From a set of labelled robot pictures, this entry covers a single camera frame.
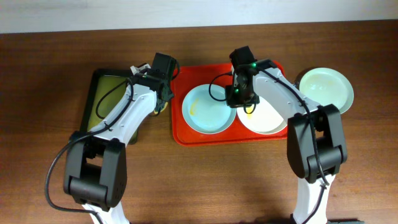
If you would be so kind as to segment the yellow green scrub sponge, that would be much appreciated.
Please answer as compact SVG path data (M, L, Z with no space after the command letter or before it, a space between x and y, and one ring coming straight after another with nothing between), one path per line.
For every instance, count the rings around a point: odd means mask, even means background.
M166 109L168 104L169 104L168 102L165 102L160 108L158 108L157 110L154 110L154 114L159 115L161 112L163 112Z

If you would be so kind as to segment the cream white plate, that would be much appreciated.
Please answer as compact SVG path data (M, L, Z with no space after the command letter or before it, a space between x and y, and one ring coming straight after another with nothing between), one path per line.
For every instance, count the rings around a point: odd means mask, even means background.
M260 103L246 108L238 108L237 116L242 124L250 131L258 134L275 134L287 127L281 115L264 98L259 97Z

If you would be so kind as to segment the light blue plate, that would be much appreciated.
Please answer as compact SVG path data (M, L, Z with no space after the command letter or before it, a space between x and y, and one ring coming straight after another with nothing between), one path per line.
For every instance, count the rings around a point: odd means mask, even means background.
M225 98L225 90L218 85L199 85L190 90L182 102L183 120L201 134L218 134L228 129L235 120L236 109L225 101L216 101L211 96Z
M313 68L298 81L299 90L322 106L335 105L341 114L348 111L354 101L354 90L349 80L331 68Z

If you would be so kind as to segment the light blue plate top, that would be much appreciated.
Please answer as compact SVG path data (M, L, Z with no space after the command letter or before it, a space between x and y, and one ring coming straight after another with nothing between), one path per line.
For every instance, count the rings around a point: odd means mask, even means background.
M299 90L322 106L335 105L341 114L348 111L354 101L354 90L349 80L331 68L313 68L298 81Z

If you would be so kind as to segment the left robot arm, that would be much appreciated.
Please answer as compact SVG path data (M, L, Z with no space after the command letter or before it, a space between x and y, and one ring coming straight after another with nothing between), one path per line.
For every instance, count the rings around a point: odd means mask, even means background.
M89 131L71 135L63 189L94 223L128 222L121 205L128 142L147 116L159 115L174 97L170 83L179 71L177 60L161 53L150 65L131 67L120 83L124 94L113 109Z

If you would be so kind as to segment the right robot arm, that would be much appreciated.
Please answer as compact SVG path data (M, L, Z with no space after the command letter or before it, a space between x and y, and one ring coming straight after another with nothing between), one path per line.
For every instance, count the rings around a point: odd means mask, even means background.
M226 86L226 104L247 109L265 99L287 123L287 159L298 178L292 223L328 223L330 185L346 162L341 114L333 105L307 98L269 59L257 60L244 46L229 55L233 81Z

